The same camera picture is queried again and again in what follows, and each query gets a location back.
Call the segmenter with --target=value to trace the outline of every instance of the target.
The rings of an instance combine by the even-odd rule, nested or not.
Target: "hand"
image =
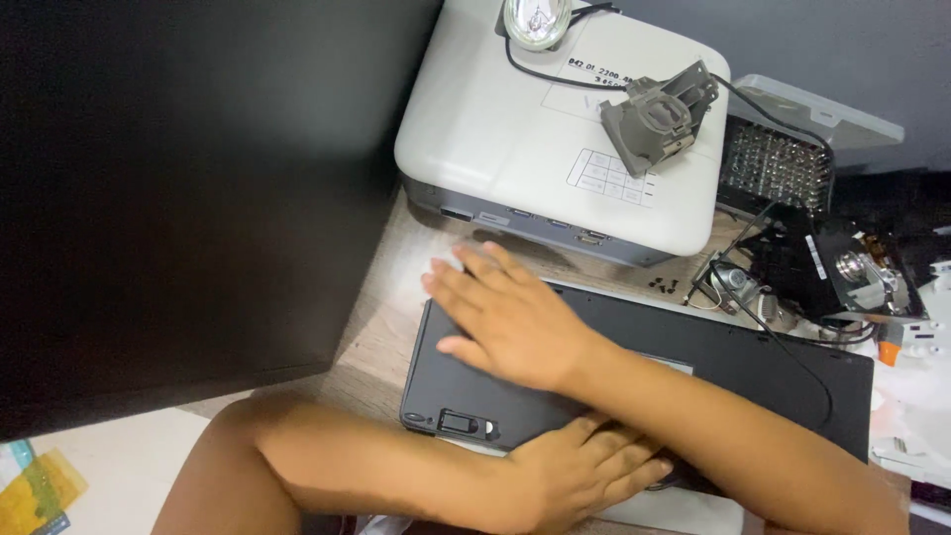
[[[614,343],[586,326],[552,289],[498,244],[453,254],[472,273],[434,258],[423,287],[471,336],[449,336],[437,349],[513,383],[559,390],[586,355]]]
[[[565,531],[670,473],[670,461],[651,459],[660,445],[628,427],[598,430],[608,420],[582,416],[506,457],[513,467],[506,487],[530,531]]]

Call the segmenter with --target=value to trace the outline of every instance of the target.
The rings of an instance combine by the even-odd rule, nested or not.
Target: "fingers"
[[[456,320],[456,323],[469,332],[478,329],[479,311],[476,307],[462,299],[432,273],[424,274],[421,280],[426,293],[433,296],[433,300],[439,303],[439,306]]]
[[[598,479],[606,482],[621,479],[646,463],[660,448],[652,439],[640,437],[636,442],[618,449],[601,463],[596,470]]]
[[[642,435],[643,433],[640,431],[626,426],[598,431],[581,447],[581,453],[585,459],[591,461],[594,466],[599,466],[601,463],[613,457],[622,448],[633,444],[634,441],[641,438]]]
[[[534,273],[528,271],[524,266],[519,264],[516,259],[512,258],[509,251],[505,250],[501,245],[495,242],[486,242],[482,244],[482,249],[502,266],[502,269],[505,270],[506,274],[508,274],[512,280],[520,285],[527,285],[540,280]]]
[[[492,298],[493,292],[491,290],[480,284],[476,279],[456,270],[445,260],[434,258],[431,264],[433,273],[440,283],[455,292],[457,296],[475,305],[475,307],[484,308],[486,302]]]
[[[479,282],[496,291],[508,291],[514,286],[511,277],[502,272],[495,264],[472,248],[457,245],[453,247],[453,256],[469,269]]]
[[[492,361],[477,342],[463,336],[447,336],[436,344],[436,349],[449,353],[469,366],[490,371]]]
[[[572,444],[581,447],[581,445],[588,442],[588,439],[599,427],[606,424],[610,419],[611,417],[607,414],[592,411],[572,420],[561,428],[561,432],[568,437]]]
[[[598,504],[598,507],[592,513],[620,504],[647,488],[648,485],[653,485],[664,479],[670,474],[671,470],[673,470],[673,463],[667,459],[647,461],[634,472],[608,484],[604,491],[604,500]]]

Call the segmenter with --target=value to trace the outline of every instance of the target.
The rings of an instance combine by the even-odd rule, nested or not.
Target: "projector bulb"
[[[505,0],[505,30],[525,50],[538,52],[558,42],[572,19],[571,0]]]

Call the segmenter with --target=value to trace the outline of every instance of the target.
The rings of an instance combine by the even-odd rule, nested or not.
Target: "desk surface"
[[[725,248],[743,226],[743,222],[733,221],[728,215],[716,212],[709,242],[700,254],[675,258],[644,269],[607,263],[566,249],[541,246],[509,234],[411,208],[407,206],[406,197],[401,192],[363,282],[350,323],[344,331],[334,367],[322,375],[269,389],[294,390],[316,396],[322,403],[398,425],[403,384],[413,356],[423,306],[428,299],[419,277],[428,270],[430,258],[448,255],[453,244],[493,240],[540,276],[679,304],[687,295],[690,278],[707,255],[715,248]],[[670,289],[674,280],[678,283],[673,293],[661,292],[661,285]],[[701,307],[712,305],[700,292],[693,299]],[[745,318],[744,321],[749,321],[753,327],[751,320]],[[224,396],[183,408],[211,417],[227,403],[246,396],[247,393]],[[900,485],[907,487],[907,480],[900,482]],[[904,496],[908,493],[909,489],[905,488]],[[600,521],[588,521],[575,532],[598,535],[667,533]]]

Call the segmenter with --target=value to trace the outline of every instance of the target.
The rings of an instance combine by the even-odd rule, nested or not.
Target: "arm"
[[[292,398],[226,408],[153,535],[296,533],[301,510],[395,514],[494,533],[562,527],[669,472],[658,446],[593,414],[496,458]]]
[[[427,291],[473,337],[445,338],[440,350],[644,431],[782,527],[907,532],[896,497],[868,466],[740,396],[618,347],[503,248],[484,248],[494,262],[454,249],[471,276],[439,260],[434,274],[423,276]]]

